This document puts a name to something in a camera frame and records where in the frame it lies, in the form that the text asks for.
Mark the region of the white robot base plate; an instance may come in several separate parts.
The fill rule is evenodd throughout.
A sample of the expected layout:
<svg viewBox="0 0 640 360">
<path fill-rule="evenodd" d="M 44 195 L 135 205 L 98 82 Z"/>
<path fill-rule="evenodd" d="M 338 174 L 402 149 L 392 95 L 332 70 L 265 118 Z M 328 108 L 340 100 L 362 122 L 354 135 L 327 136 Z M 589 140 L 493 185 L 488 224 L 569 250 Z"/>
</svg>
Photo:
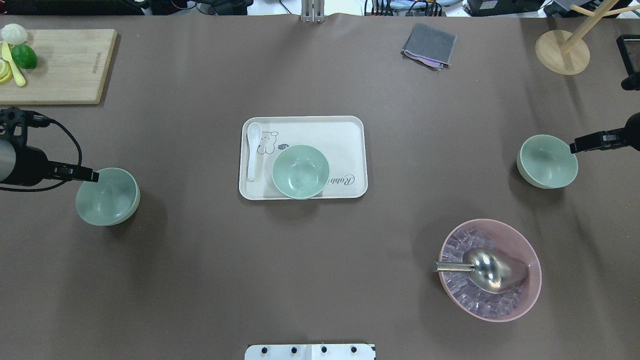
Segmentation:
<svg viewBox="0 0 640 360">
<path fill-rule="evenodd" d="M 245 360 L 375 360 L 374 344 L 308 343 L 253 344 L 244 353 Z"/>
</svg>

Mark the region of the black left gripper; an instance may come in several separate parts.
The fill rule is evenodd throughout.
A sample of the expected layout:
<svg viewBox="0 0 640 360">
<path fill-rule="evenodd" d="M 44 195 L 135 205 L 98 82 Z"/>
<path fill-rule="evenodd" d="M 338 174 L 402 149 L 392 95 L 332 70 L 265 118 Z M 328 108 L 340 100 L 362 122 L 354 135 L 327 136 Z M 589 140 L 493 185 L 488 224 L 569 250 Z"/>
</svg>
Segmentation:
<svg viewBox="0 0 640 360">
<path fill-rule="evenodd" d="M 99 173 L 77 164 L 50 161 L 43 150 L 33 146 L 16 147 L 0 141 L 0 183 L 31 187 L 47 177 L 62 182 L 99 181 Z"/>
</svg>

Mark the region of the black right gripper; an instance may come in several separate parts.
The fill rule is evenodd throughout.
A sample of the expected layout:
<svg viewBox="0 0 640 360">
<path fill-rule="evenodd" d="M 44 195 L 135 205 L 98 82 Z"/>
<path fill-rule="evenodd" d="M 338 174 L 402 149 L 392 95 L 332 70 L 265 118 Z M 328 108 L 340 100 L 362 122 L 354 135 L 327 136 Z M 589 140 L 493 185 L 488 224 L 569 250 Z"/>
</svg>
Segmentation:
<svg viewBox="0 0 640 360">
<path fill-rule="evenodd" d="M 640 150 L 640 112 L 633 114 L 622 129 L 603 130 L 576 137 L 569 148 L 570 153 L 576 154 L 593 150 L 616 150 L 626 145 Z"/>
</svg>

